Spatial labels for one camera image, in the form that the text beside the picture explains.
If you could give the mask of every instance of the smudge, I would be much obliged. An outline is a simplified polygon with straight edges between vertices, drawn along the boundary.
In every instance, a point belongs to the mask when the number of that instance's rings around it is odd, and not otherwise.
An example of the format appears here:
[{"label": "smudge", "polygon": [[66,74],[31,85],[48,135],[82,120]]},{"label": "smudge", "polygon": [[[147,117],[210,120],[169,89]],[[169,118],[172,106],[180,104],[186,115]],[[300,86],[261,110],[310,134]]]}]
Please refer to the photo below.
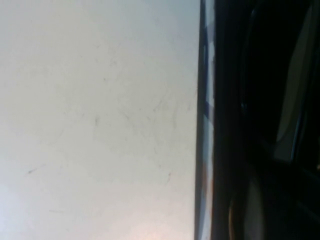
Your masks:
[{"label": "smudge", "polygon": [[97,115],[97,116],[95,116],[95,119],[94,119],[94,125],[95,125],[96,127],[98,127],[98,126],[99,126],[99,123],[100,123],[100,117]]}]

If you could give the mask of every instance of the scratch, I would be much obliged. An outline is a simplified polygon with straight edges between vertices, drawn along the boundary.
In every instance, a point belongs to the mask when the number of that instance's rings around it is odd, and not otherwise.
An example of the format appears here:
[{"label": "scratch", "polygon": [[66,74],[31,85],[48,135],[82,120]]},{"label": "scratch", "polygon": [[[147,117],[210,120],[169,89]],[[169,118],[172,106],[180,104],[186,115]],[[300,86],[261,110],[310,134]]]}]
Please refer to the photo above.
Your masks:
[{"label": "scratch", "polygon": [[130,117],[127,115],[127,114],[125,114],[123,111],[121,111],[121,110],[119,110],[119,112],[128,120],[128,121],[130,121]]},{"label": "scratch", "polygon": [[34,171],[36,171],[36,170],[38,170],[38,168],[36,167],[36,168],[34,168],[34,169],[31,169],[30,171],[28,171],[28,173],[27,174],[32,174]]},{"label": "scratch", "polygon": [[46,164],[42,164],[41,166],[38,166],[38,167],[36,167],[36,168],[34,168],[34,169],[29,170],[26,174],[27,174],[27,175],[32,174],[32,173],[34,173],[35,171],[37,171],[38,169],[43,168],[43,167],[45,167],[45,166],[46,166]]},{"label": "scratch", "polygon": [[155,112],[156,110],[158,110],[158,108],[160,107],[160,105],[162,104],[162,102],[164,101],[164,97],[162,97],[162,99],[159,101],[159,103],[154,107],[153,111]]},{"label": "scratch", "polygon": [[53,144],[56,144],[58,140],[61,138],[61,136],[64,134],[64,132],[65,132],[65,129],[62,129],[59,135],[52,142],[49,142],[48,145],[51,146]]},{"label": "scratch", "polygon": [[166,184],[169,183],[170,180],[171,180],[171,172],[169,172],[169,174],[168,174],[168,180],[166,181]]},{"label": "scratch", "polygon": [[61,211],[61,210],[49,210],[50,213],[53,213],[53,214],[65,214],[66,212],[65,211]]},{"label": "scratch", "polygon": [[174,129],[176,129],[176,127],[177,127],[177,110],[178,110],[178,107],[176,106],[174,108],[174,112],[172,114],[172,125],[173,125]]}]

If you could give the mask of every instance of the white surface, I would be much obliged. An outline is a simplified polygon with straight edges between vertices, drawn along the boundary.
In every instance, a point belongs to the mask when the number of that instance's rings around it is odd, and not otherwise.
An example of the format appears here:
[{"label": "white surface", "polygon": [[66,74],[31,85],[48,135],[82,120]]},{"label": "white surface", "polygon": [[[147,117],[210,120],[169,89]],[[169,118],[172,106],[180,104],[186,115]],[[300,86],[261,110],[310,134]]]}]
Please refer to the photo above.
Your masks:
[{"label": "white surface", "polygon": [[194,237],[199,1],[0,2],[0,239]]}]

